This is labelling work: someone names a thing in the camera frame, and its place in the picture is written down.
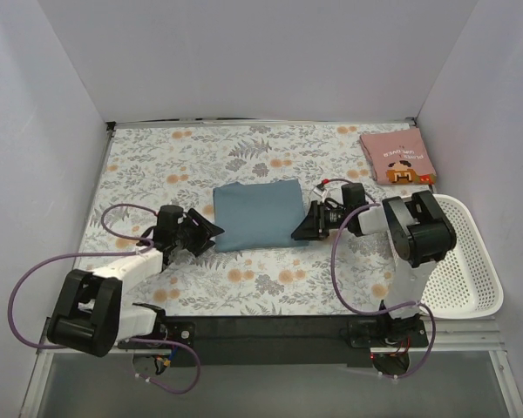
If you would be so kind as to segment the blue t shirt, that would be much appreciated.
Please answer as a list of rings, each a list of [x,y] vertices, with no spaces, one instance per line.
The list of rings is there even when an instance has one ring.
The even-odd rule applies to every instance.
[[[267,184],[235,182],[213,190],[214,223],[224,230],[215,251],[305,247],[291,238],[305,218],[302,189],[296,179]]]

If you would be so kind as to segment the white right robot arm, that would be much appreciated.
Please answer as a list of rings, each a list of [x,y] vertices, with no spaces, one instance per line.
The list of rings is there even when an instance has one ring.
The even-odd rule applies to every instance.
[[[341,203],[326,198],[310,203],[308,213],[291,233],[296,241],[316,241],[337,231],[330,259],[330,276],[337,298],[352,313],[363,316],[384,316],[377,323],[378,339],[387,346],[396,346],[409,334],[406,320],[419,317],[425,286],[437,263],[452,251],[457,236],[434,194],[414,192],[408,197],[393,197],[370,203],[360,183],[341,186]],[[378,233],[387,235],[395,262],[392,286],[376,312],[363,312],[350,306],[340,294],[336,282],[336,251],[343,231],[357,237]]]

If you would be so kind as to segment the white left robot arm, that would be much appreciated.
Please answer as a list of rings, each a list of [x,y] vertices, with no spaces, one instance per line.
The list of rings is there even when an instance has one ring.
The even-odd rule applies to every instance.
[[[97,357],[132,338],[150,348],[166,342],[165,310],[147,303],[124,307],[123,296],[165,270],[173,253],[201,256],[224,230],[194,209],[165,205],[155,215],[134,251],[91,271],[68,272],[47,329],[50,342]]]

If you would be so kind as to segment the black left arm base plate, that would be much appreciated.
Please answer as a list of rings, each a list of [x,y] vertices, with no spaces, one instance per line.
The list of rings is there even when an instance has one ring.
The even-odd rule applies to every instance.
[[[195,324],[190,321],[163,321],[155,326],[151,337],[154,340],[175,340],[189,347],[193,346]]]

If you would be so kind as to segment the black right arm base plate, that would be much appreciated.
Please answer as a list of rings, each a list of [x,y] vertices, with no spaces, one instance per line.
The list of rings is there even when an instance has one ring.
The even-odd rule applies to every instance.
[[[372,366],[382,376],[400,380],[415,374],[427,361],[436,340],[437,329],[428,333],[417,315],[408,320],[388,320],[385,316],[356,316],[339,335],[352,348],[367,349]],[[410,350],[424,348],[419,363],[411,365]]]

